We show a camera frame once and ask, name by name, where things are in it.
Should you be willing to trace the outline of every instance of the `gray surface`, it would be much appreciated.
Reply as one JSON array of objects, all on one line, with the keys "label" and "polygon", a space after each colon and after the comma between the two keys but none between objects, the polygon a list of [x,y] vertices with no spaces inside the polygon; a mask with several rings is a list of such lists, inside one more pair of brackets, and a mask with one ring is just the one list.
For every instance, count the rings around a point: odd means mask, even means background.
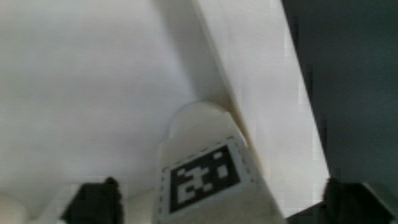
[{"label": "gray surface", "polygon": [[398,2],[285,7],[333,176],[398,194]]}]

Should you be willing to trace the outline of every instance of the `white wall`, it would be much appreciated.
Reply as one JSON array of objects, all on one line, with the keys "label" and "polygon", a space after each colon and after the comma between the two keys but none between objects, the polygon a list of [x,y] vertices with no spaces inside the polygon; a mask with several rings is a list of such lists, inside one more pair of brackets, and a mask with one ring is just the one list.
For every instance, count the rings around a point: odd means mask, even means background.
[{"label": "white wall", "polygon": [[152,188],[178,109],[228,103],[191,12],[184,0],[0,2],[0,191],[33,216],[72,183]]}]

